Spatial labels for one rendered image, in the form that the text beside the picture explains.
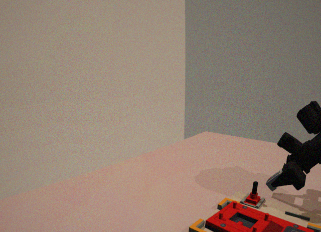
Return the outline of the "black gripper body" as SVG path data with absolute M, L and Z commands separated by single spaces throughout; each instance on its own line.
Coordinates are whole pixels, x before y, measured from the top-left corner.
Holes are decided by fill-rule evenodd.
M 291 158 L 290 160 L 283 167 L 282 172 L 296 190 L 300 190 L 305 185 L 306 174 L 310 172 L 310 169 L 318 163 L 321 164 L 321 152 L 312 140 L 308 140 L 305 149 L 294 160 Z

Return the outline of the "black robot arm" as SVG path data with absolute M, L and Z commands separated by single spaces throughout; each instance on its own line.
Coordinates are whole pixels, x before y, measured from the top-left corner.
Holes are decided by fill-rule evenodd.
M 321 152 L 321 107 L 319 104 L 316 101 L 311 101 L 310 104 L 299 110 L 297 118 L 309 134 L 318 134 L 312 141 Z M 305 149 L 306 143 L 307 141 L 302 144 L 299 140 L 285 132 L 277 145 L 291 153 L 290 158 L 294 160 Z

